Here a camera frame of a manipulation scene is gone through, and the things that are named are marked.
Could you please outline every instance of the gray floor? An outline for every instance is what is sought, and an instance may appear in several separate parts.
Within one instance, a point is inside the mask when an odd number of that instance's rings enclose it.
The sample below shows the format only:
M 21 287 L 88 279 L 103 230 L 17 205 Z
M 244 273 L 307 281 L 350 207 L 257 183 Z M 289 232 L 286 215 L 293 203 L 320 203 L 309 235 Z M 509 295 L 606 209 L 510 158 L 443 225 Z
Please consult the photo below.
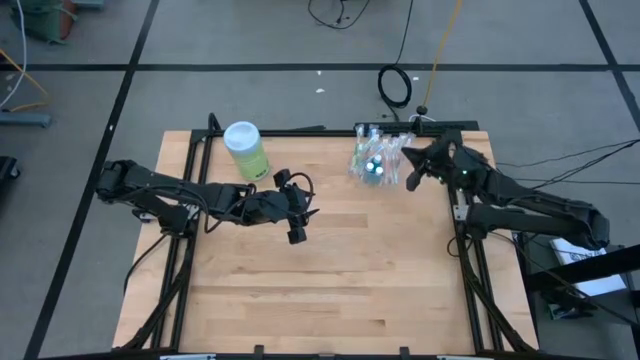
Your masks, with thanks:
M 315 0 L 334 18 L 338 2 Z M 362 0 L 346 2 L 352 17 Z M 126 64 L 149 0 L 111 0 L 80 14 L 66 46 L 29 40 L 31 63 Z M 419 0 L 403 62 L 428 63 L 454 1 Z M 591 1 L 619 63 L 640 63 L 640 2 Z M 384 63 L 397 56 L 408 0 L 372 0 L 345 31 L 318 27 L 302 0 L 161 0 L 140 62 L 153 64 Z M 0 47 L 21 57 L 19 33 L 0 6 Z M 443 63 L 604 64 L 578 1 L 466 1 Z M 53 95 L 47 130 L 0 128 L 0 154 L 19 158 L 23 176 L 0 208 L 0 359 L 22 357 L 64 246 L 89 169 L 113 107 L 122 72 L 34 72 Z M 429 72 L 410 72 L 421 101 Z M 640 73 L 624 77 L 640 94 Z M 164 131 L 201 128 L 214 111 L 226 126 L 250 120 L 261 128 L 382 121 L 389 113 L 376 89 L 377 71 L 137 72 L 109 158 L 153 167 Z M 400 94 L 388 79 L 390 93 Z M 6 93 L 0 77 L 0 97 Z M 36 99 L 25 83 L 10 105 Z M 630 112 L 608 72 L 439 72 L 430 115 L 477 120 L 499 161 L 525 163 L 638 138 Z M 535 169 L 503 168 L 514 177 L 548 178 L 590 157 Z M 582 180 L 640 181 L 640 149 L 581 173 Z M 549 191 L 590 201 L 612 223 L 614 243 L 637 239 L 640 193 L 633 186 L 558 184 Z M 127 209 L 91 206 L 42 356 L 108 350 L 133 257 L 139 223 Z M 555 354 L 635 359 L 628 327 L 550 321 L 539 312 L 542 349 Z

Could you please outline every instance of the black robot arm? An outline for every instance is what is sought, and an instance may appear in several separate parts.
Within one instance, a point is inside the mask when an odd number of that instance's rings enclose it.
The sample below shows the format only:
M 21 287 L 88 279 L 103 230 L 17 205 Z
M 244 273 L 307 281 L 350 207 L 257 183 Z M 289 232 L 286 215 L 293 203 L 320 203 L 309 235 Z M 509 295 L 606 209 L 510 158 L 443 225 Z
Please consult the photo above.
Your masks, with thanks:
M 151 171 L 131 160 L 106 162 L 96 193 L 106 203 L 125 203 L 136 212 L 155 216 L 161 231 L 183 237 L 196 208 L 221 221 L 252 226 L 287 219 L 289 242 L 306 240 L 304 227 L 317 210 L 308 211 L 311 193 L 289 184 L 291 174 L 274 176 L 278 191 L 256 192 L 253 184 L 209 183 L 200 185 Z M 169 204 L 163 198 L 176 200 Z
M 466 222 L 472 237 L 482 239 L 501 228 L 560 236 L 589 250 L 609 243 L 609 221 L 593 205 L 520 186 L 491 167 L 481 153 L 462 145 L 460 132 L 447 132 L 424 149 L 402 152 L 414 167 L 407 178 L 409 191 L 426 175 L 480 199 L 481 203 L 454 208 L 456 220 Z

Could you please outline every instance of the white paper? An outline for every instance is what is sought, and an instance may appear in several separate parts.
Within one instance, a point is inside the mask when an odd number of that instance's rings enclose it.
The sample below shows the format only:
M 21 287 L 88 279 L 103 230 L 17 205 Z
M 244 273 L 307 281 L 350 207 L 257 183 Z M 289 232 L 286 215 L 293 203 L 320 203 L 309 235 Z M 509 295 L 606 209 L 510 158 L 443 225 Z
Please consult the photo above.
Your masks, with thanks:
M 562 265 L 572 264 L 574 262 L 584 260 L 594 256 L 600 256 L 607 253 L 605 249 L 587 250 L 579 246 L 572 245 L 565 239 L 554 239 L 550 242 L 551 247 L 555 250 L 556 257 Z M 584 281 L 574 285 L 578 290 L 589 296 L 610 293 L 626 288 L 620 275 L 611 275 L 606 278 Z

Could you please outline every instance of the yellow cable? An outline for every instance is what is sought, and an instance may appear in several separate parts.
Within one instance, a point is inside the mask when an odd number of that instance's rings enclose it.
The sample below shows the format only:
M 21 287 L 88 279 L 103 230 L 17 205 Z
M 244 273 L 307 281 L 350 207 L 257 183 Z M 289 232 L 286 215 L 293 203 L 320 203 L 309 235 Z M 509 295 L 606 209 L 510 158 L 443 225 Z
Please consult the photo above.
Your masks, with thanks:
M 18 70 L 19 72 L 24 72 L 22 70 L 22 68 L 16 64 L 15 61 L 13 61 L 13 59 L 6 53 L 4 52 L 4 50 L 0 49 L 0 55 L 4 56 L 11 65 L 13 65 L 14 68 L 16 68 L 16 70 Z M 38 102 L 38 103 L 32 103 L 32 104 L 25 104 L 25 105 L 20 105 L 17 106 L 9 111 L 14 112 L 14 111 L 21 111 L 21 110 L 26 110 L 26 109 L 31 109 L 31 108 L 35 108 L 35 107 L 39 107 L 39 106 L 45 106 L 45 105 L 49 105 L 49 93 L 47 92 L 47 90 L 45 90 L 34 78 L 31 77 L 31 75 L 29 75 L 28 73 L 24 72 L 24 77 L 27 78 L 27 80 L 29 80 L 33 85 L 35 85 L 35 87 L 37 87 L 42 94 L 44 94 L 45 100 L 43 102 Z
M 460 12 L 460 8 L 462 7 L 462 0 L 457 0 L 456 8 L 453 10 L 453 15 L 451 15 L 451 19 L 449 20 L 449 25 L 447 26 L 447 31 L 442 35 L 442 40 L 440 40 L 440 46 L 438 47 L 438 52 L 436 53 L 436 58 L 433 61 L 433 68 L 431 68 L 431 74 L 429 75 L 429 85 L 427 85 L 427 96 L 424 98 L 424 102 L 422 105 L 425 107 L 429 103 L 429 98 L 431 97 L 431 85 L 433 85 L 433 79 L 436 77 L 436 68 L 438 67 L 438 61 L 440 61 L 440 55 L 442 55 L 442 49 L 444 49 L 444 44 L 447 42 L 447 38 L 449 37 L 449 33 L 451 29 L 453 29 L 453 24 L 456 22 L 456 18 L 458 17 L 458 13 Z

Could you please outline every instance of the wooden table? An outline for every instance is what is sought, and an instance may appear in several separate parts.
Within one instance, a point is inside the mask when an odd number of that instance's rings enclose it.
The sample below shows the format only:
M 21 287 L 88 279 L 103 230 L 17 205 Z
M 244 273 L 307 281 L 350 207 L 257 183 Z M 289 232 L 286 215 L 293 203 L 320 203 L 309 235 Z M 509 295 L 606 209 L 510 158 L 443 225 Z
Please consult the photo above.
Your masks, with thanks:
M 189 137 L 190 132 L 165 133 L 158 172 L 182 176 Z M 493 161 L 487 133 L 463 137 Z M 419 138 L 414 145 L 430 141 Z M 312 208 L 320 212 L 306 228 L 308 241 L 295 246 L 287 242 L 286 221 L 225 223 L 211 234 L 200 231 L 180 351 L 251 353 L 262 344 L 268 353 L 397 354 L 400 346 L 412 354 L 474 353 L 460 263 L 446 252 L 454 234 L 446 187 L 426 179 L 415 193 L 402 184 L 365 186 L 346 174 L 352 138 L 263 142 L 272 172 L 289 168 L 311 176 L 317 193 Z M 193 181 L 199 164 L 195 169 Z M 214 139 L 207 179 L 244 182 L 220 138 Z M 257 185 L 274 187 L 271 177 Z M 142 225 L 136 258 L 158 230 L 156 224 Z M 156 305 L 168 244 L 131 277 L 114 346 L 129 340 Z M 485 252 L 498 307 L 537 347 L 515 249 L 491 235 Z M 486 313 L 478 308 L 490 348 Z

